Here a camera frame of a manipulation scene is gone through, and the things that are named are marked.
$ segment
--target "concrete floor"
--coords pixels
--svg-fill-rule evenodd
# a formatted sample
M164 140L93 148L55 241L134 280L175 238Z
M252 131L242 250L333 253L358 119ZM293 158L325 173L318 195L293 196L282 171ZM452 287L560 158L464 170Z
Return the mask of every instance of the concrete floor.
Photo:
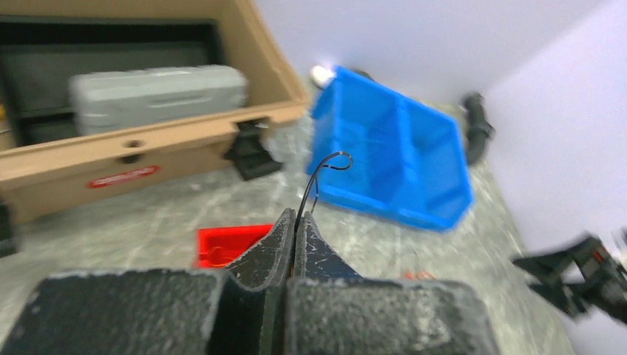
M458 107L437 106L457 118ZM23 251L0 259L0 339L10 330L30 290L66 268L186 267L202 227L273 223L296 209L311 120L278 131L268 148L284 171L250 182L233 169L195 175L43 217L18 229ZM488 165L472 168L476 203L447 234L411 229L319 203L322 236L360 274L400 278L428 271L473 286L486 303L503 355L569 355L573 350L556 311L525 286L509 258L521 251Z

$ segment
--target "red plastic box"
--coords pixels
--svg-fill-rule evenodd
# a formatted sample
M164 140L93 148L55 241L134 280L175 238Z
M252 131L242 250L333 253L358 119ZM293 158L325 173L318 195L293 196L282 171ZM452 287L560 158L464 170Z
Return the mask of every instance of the red plastic box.
M272 229L271 224L198 229L197 268L223 268Z

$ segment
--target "blue storage bin divider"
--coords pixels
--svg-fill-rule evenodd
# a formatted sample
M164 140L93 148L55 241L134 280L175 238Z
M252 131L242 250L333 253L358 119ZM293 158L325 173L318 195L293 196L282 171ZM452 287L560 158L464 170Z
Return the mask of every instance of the blue storage bin divider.
M320 200L433 231L454 227L472 204L458 127L445 114L337 67L311 117L308 174L331 153L353 157L349 170L319 172Z

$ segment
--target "gray plastic case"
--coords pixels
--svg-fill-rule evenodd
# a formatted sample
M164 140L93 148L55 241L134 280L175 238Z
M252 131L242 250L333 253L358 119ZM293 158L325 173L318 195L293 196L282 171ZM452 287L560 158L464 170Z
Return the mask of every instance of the gray plastic case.
M237 109L247 86L223 65L98 72L70 79L70 101L78 131L94 135Z

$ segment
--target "black tray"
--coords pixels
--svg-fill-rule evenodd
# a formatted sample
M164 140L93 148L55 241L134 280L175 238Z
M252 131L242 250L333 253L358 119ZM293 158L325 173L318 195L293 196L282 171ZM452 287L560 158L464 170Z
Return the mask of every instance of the black tray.
M226 64L214 20L0 16L0 102L19 146L78 134L73 75L207 64Z

